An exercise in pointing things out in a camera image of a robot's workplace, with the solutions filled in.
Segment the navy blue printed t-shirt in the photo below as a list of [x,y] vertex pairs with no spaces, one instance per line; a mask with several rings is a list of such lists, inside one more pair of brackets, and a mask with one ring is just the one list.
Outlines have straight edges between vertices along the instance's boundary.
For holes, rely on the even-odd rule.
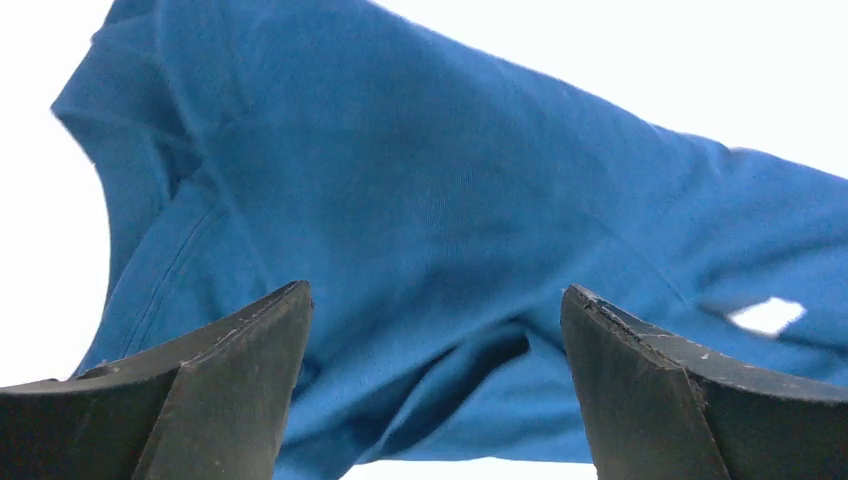
[[579,284],[847,381],[847,183],[639,119],[367,1],[117,1],[53,112],[111,234],[88,370],[293,281],[316,304],[278,479],[584,462]]

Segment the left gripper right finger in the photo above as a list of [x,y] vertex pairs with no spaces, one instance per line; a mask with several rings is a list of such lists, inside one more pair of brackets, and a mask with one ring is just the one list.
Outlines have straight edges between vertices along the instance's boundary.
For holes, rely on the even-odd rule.
[[847,391],[759,368],[573,285],[561,328],[601,479],[843,479]]

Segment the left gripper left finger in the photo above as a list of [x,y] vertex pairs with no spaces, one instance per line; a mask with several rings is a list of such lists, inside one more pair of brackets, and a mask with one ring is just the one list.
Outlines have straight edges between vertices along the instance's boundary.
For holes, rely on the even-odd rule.
[[314,311],[290,283],[75,378],[1,391],[5,479],[269,479]]

